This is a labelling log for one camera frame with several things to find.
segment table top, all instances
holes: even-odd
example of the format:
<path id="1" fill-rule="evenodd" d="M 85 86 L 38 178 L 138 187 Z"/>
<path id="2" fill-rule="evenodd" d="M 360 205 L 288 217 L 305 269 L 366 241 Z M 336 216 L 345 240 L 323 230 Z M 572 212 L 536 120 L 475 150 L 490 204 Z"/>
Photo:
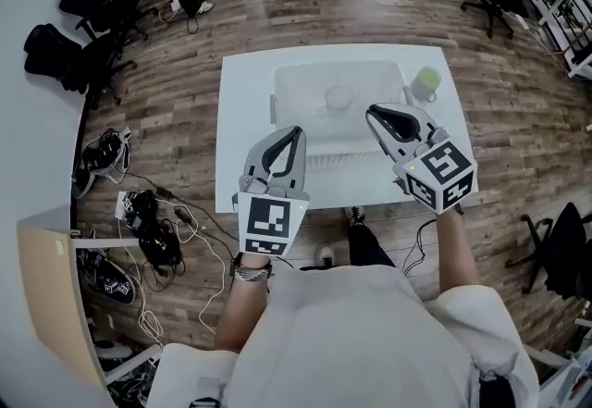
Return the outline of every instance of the table top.
<path id="1" fill-rule="evenodd" d="M 423 66 L 435 68 L 441 76 L 438 98 L 433 103 L 422 103 L 421 107 L 446 129 L 465 154 L 473 157 L 461 103 L 441 48 L 331 44 L 226 56 L 218 102 L 216 211 L 233 212 L 231 198 L 239 190 L 247 154 L 253 145 L 276 130 L 270 121 L 270 96 L 276 90 L 279 68 L 372 60 L 397 63 L 407 84 Z M 390 158 L 378 153 L 371 159 L 346 165 L 307 169 L 304 190 L 311 197 L 309 209 L 412 201 L 413 198 L 393 184 L 394 179 Z"/>

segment white desk leg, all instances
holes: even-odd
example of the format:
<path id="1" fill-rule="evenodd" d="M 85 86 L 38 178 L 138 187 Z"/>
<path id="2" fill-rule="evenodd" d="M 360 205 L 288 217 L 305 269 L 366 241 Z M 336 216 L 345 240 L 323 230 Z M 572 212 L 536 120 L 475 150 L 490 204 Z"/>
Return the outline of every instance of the white desk leg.
<path id="1" fill-rule="evenodd" d="M 562 1 L 563 0 L 555 0 L 555 3 L 551 6 L 549 11 L 545 15 L 543 15 L 543 18 L 540 19 L 538 24 L 542 26 L 545 23 L 547 23 L 553 17 L 553 14 L 557 11 L 557 9 L 559 8 L 559 5 L 561 5 Z"/>
<path id="2" fill-rule="evenodd" d="M 592 55 L 588 55 L 588 57 L 582 61 L 580 64 L 578 64 L 575 68 L 573 68 L 569 74 L 567 75 L 568 78 L 572 78 L 573 76 L 575 76 L 578 72 L 580 72 L 585 66 L 587 66 L 588 64 L 590 64 L 590 62 L 592 62 Z"/>

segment shirt sleeve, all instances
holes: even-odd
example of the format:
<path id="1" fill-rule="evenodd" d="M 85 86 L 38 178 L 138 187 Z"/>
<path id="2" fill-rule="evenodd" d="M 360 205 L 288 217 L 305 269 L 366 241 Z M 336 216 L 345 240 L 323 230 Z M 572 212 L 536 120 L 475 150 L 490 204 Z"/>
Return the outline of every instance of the shirt sleeve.
<path id="1" fill-rule="evenodd" d="M 482 374 L 490 371 L 508 378 L 518 408 L 537 406 L 537 372 L 495 290 L 479 285 L 453 288 L 443 292 L 431 309 Z M 501 373 L 508 367 L 509 373 Z"/>

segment person's left arm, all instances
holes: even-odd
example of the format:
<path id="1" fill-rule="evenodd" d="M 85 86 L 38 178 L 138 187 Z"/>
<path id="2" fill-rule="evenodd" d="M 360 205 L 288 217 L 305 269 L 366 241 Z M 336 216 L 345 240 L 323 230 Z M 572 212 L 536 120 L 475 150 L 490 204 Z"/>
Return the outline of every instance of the person's left arm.
<path id="1" fill-rule="evenodd" d="M 240 266 L 263 268 L 269 257 L 244 253 Z M 267 280 L 242 281 L 235 279 L 230 295 L 218 322 L 214 348 L 240 353 L 255 329 L 267 302 Z"/>

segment black shoe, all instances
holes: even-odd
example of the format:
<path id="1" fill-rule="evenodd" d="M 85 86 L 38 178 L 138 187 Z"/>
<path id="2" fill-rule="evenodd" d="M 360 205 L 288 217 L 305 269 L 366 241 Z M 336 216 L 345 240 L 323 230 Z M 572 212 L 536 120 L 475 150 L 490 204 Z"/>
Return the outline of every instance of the black shoe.
<path id="1" fill-rule="evenodd" d="M 78 253 L 80 281 L 93 291 L 117 303 L 132 304 L 136 289 L 130 276 L 108 261 L 99 249 L 80 249 Z"/>
<path id="2" fill-rule="evenodd" d="M 364 208 L 361 205 L 347 207 L 343 210 L 345 211 L 345 216 L 348 218 L 348 223 L 350 224 L 350 227 L 364 224 L 366 215 L 364 214 Z"/>

